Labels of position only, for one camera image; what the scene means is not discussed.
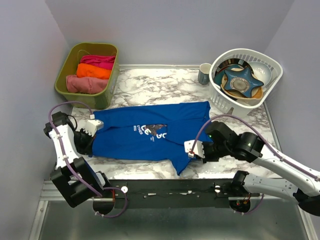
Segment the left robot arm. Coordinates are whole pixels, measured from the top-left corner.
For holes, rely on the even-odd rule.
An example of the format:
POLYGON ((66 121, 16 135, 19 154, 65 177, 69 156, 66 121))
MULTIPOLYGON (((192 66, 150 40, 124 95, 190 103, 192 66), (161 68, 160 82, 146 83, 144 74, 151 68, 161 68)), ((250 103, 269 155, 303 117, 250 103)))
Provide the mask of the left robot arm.
POLYGON ((77 131, 70 115, 61 111, 52 114, 43 129, 54 144, 55 170, 50 180, 70 207, 74 208, 94 197, 107 197, 111 191, 110 181, 100 171, 94 172, 84 155, 92 154, 92 144, 104 123, 94 115, 77 131))

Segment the blue t shirt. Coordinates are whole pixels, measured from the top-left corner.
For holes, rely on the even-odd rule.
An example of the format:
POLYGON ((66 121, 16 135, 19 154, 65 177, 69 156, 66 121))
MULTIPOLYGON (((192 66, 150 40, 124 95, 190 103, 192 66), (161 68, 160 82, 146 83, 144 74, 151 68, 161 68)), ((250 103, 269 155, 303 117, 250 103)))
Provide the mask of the blue t shirt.
POLYGON ((210 118, 210 103, 130 106, 94 112, 103 122, 92 154, 121 160, 170 160, 180 175, 190 162, 184 143, 194 140, 210 118))

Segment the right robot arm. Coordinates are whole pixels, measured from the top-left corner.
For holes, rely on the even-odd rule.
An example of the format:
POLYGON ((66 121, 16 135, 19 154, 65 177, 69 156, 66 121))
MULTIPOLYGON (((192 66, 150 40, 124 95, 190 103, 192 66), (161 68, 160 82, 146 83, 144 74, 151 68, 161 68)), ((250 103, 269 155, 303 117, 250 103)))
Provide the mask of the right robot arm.
POLYGON ((269 195, 297 203, 305 212, 320 215, 320 172, 290 158, 269 144, 257 131, 236 134, 225 123, 207 121, 200 129, 212 140, 204 142, 204 159, 217 162, 231 156, 264 167, 280 178, 238 170, 231 182, 219 187, 232 197, 269 195))

